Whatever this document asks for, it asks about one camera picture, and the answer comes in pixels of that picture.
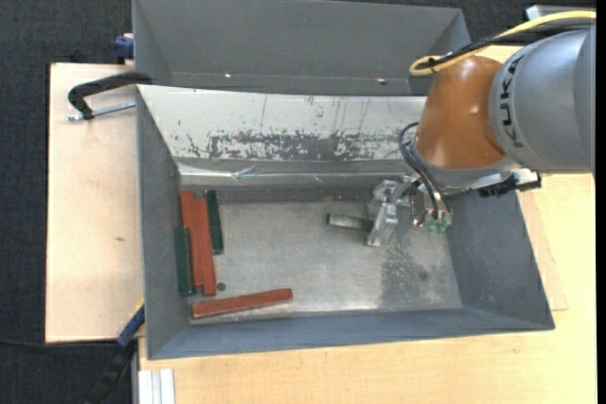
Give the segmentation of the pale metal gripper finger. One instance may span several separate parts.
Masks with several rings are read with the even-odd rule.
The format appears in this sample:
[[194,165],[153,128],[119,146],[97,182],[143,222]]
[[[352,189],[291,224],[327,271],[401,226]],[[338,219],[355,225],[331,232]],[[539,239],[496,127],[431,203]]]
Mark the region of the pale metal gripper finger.
[[399,223],[398,207],[390,202],[382,202],[370,210],[372,227],[366,238],[368,246],[379,247],[389,241]]
[[378,204],[400,205],[403,194],[403,181],[383,180],[372,190],[372,199]]

